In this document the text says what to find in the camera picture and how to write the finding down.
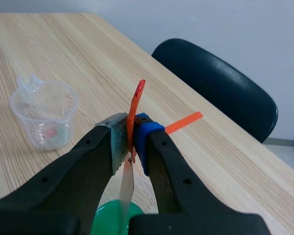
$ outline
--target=blue object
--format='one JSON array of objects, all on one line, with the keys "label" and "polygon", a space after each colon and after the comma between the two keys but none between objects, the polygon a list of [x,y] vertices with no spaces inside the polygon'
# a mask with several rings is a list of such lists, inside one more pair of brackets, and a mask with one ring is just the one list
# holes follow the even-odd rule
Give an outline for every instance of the blue object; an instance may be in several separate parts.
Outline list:
[{"label": "blue object", "polygon": [[[137,114],[136,117],[149,117],[145,113]],[[144,169],[144,174],[147,175],[147,169],[146,169],[146,150],[145,150],[145,144],[146,144],[146,136],[153,131],[157,130],[165,130],[165,127],[160,125],[159,123],[153,121],[148,123],[143,123],[139,126],[139,128],[134,129],[133,131],[133,137],[134,137],[134,145],[136,152],[138,154],[139,159],[142,162],[142,166]]]}]

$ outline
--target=plastic measuring cup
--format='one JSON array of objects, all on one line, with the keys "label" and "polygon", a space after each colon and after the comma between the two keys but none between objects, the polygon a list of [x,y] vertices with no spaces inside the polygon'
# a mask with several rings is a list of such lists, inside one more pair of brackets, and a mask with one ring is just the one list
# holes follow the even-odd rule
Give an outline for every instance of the plastic measuring cup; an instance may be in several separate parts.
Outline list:
[{"label": "plastic measuring cup", "polygon": [[30,83],[17,79],[17,84],[9,103],[28,140],[43,149],[67,144],[74,132],[77,92],[65,83],[42,81],[35,75]]},{"label": "plastic measuring cup", "polygon": [[107,184],[94,218],[91,235],[122,235],[128,232],[128,222],[131,216],[142,213],[158,213],[156,197],[151,182],[134,175],[134,192],[129,206],[127,224],[120,225],[119,194],[121,189],[122,175],[116,174]]}]

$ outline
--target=screw hole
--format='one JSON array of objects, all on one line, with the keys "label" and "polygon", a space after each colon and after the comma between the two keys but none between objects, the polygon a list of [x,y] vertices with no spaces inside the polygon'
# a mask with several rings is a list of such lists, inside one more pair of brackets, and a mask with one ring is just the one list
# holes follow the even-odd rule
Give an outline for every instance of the screw hole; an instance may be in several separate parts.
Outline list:
[{"label": "screw hole", "polygon": [[186,185],[190,185],[192,183],[192,181],[190,179],[185,179],[185,180],[183,180],[183,183]]},{"label": "screw hole", "polygon": [[41,179],[42,183],[46,183],[47,181],[48,181],[48,177],[46,177],[46,176]]}]

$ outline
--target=floor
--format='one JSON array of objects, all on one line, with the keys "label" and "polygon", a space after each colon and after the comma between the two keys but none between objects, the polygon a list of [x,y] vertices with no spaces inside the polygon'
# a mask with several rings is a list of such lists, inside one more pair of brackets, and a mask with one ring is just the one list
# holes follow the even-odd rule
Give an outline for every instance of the floor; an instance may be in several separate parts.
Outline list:
[{"label": "floor", "polygon": [[294,169],[294,147],[268,144],[264,146]]}]

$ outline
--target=orange tag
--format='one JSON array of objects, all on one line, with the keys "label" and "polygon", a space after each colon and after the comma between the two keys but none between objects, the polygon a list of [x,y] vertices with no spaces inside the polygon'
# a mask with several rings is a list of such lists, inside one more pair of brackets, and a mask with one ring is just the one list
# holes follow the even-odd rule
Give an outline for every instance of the orange tag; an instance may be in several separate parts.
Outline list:
[{"label": "orange tag", "polygon": [[181,129],[184,126],[187,126],[188,124],[191,124],[192,122],[194,122],[202,117],[203,117],[203,115],[197,111],[196,113],[193,113],[193,114],[167,126],[166,133],[169,135],[169,134],[173,133],[174,131]]},{"label": "orange tag", "polygon": [[133,163],[135,163],[135,156],[136,156],[136,151],[134,148],[134,141],[133,141],[134,119],[135,119],[139,100],[141,99],[141,96],[144,90],[145,83],[146,83],[145,80],[140,80],[140,82],[138,83],[138,86],[136,88],[135,94],[131,102],[131,108],[129,110],[127,120],[126,120],[128,150],[131,152]]}]

